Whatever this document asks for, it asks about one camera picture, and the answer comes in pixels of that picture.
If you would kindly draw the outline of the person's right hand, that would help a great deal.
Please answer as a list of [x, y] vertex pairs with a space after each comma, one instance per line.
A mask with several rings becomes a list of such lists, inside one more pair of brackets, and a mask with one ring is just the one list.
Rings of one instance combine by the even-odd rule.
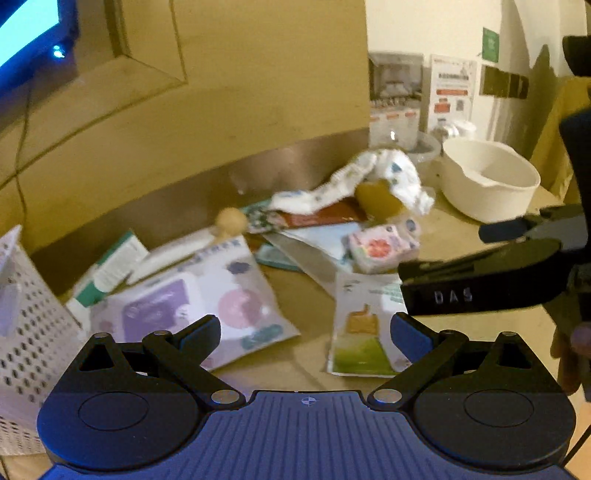
[[557, 382], [567, 395], [574, 394], [582, 384], [579, 363], [590, 358], [591, 330], [589, 323], [579, 324], [571, 335], [555, 329], [550, 355], [559, 360]]

